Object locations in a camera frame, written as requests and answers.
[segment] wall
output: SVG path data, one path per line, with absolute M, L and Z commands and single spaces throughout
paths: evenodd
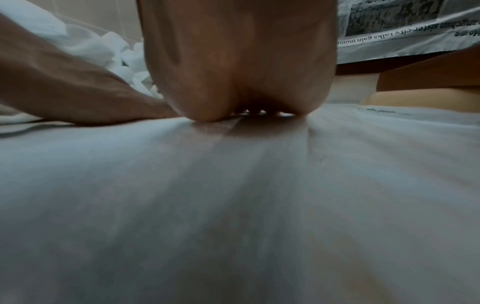
M 133 44 L 142 39 L 135 0 L 29 0 L 54 13 L 66 24 L 103 35 L 115 32 Z

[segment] newspaper photo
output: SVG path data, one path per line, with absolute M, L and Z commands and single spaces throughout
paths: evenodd
M 338 63 L 480 43 L 479 0 L 339 0 Z

